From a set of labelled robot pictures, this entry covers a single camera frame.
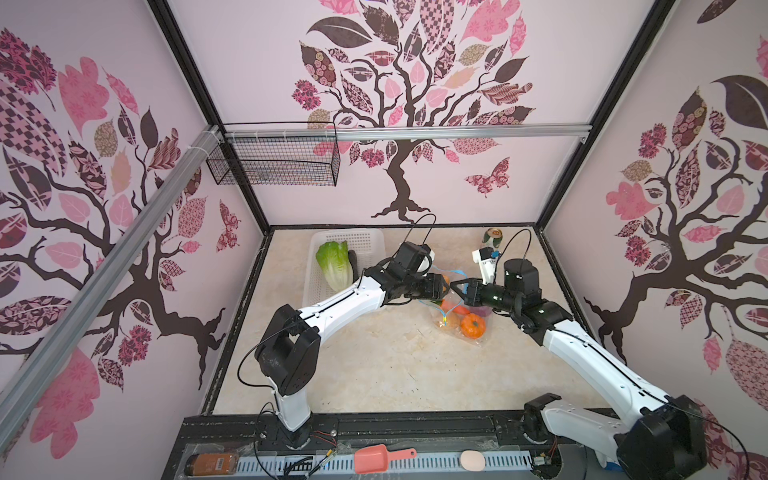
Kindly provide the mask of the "orange carrot with leaves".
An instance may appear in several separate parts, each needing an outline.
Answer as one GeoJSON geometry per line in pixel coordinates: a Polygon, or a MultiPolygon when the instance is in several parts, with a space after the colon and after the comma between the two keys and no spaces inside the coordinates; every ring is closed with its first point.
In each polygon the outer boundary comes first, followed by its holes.
{"type": "Polygon", "coordinates": [[[460,317],[470,314],[470,311],[463,303],[456,303],[449,299],[443,299],[440,303],[440,309],[445,316],[449,314],[458,315],[460,317]]]}

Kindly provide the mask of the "orange bell pepper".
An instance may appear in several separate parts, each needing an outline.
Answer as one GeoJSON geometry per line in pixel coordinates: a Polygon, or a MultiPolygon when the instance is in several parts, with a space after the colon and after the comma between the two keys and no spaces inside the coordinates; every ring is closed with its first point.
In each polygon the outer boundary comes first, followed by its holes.
{"type": "Polygon", "coordinates": [[[486,333],[487,325],[483,317],[469,313],[461,319],[459,328],[464,337],[477,340],[486,333]]]}

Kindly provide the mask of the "clear zip top bag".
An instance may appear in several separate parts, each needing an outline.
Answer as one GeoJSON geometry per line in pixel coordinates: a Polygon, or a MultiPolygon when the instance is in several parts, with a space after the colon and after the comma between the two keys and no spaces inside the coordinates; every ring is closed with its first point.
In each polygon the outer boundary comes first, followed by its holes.
{"type": "Polygon", "coordinates": [[[490,337],[490,307],[468,306],[453,290],[440,300],[420,300],[430,311],[438,331],[457,340],[481,346],[490,337]]]}

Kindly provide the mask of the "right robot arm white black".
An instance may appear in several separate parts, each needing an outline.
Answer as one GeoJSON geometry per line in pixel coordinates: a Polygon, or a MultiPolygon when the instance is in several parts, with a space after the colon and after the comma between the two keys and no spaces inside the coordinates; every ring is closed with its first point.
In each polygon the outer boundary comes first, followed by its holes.
{"type": "Polygon", "coordinates": [[[617,361],[559,304],[547,300],[539,272],[525,259],[492,275],[455,281],[452,290],[471,307],[510,318],[538,345],[559,357],[609,404],[612,416],[543,394],[524,406],[526,438],[566,437],[593,450],[602,465],[618,465],[630,479],[686,479],[707,464],[704,418],[698,405],[673,398],[617,361]]]}

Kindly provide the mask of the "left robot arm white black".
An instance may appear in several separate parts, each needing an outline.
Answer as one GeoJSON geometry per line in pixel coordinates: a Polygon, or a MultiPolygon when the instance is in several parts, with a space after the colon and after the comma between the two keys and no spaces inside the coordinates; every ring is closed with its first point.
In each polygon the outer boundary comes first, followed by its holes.
{"type": "Polygon", "coordinates": [[[306,387],[325,341],[384,306],[447,295],[448,282],[432,271],[434,259],[428,245],[405,241],[392,257],[366,268],[351,286],[330,298],[300,309],[286,304],[275,311],[254,358],[274,391],[277,418],[286,431],[299,431],[312,415],[306,387]]]}

